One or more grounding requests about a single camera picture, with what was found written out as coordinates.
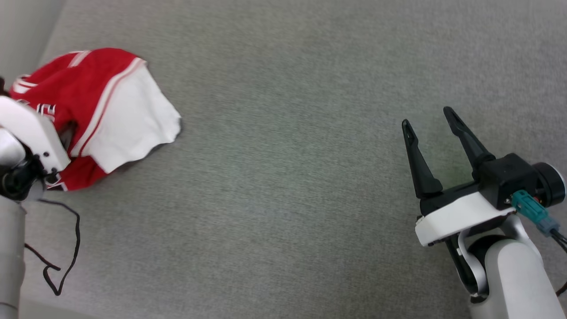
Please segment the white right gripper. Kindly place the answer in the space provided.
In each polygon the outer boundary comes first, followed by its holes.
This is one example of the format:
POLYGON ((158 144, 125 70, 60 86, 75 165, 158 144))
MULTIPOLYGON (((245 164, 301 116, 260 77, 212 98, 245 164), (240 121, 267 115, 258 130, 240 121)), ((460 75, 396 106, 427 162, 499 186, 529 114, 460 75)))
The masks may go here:
MULTIPOLYGON (((443 108, 448 125, 465 151, 472 167, 472 178, 479 180, 479 170, 484 162, 496 157, 478 140, 452 107, 443 108)), ((421 246, 427 247, 447 240, 448 237, 469 230, 480 224, 506 216, 514 211, 511 206, 498 210, 480 194, 474 182, 460 184, 443 190, 441 182, 434 178, 419 149, 419 139, 408 119, 402 121, 402 132, 408 163, 420 212, 415 234, 421 246)))

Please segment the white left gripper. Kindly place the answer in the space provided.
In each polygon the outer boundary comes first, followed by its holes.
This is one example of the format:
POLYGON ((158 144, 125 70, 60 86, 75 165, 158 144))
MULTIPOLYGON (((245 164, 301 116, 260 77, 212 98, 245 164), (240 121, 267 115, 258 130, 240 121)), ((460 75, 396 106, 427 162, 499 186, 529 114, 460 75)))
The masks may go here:
POLYGON ((42 167, 51 172, 63 171, 69 164, 70 152, 76 141, 78 123, 69 121, 60 129, 60 139, 51 121, 28 106, 8 97, 0 99, 0 123, 3 164, 16 165, 26 157, 25 147, 39 155, 42 167))

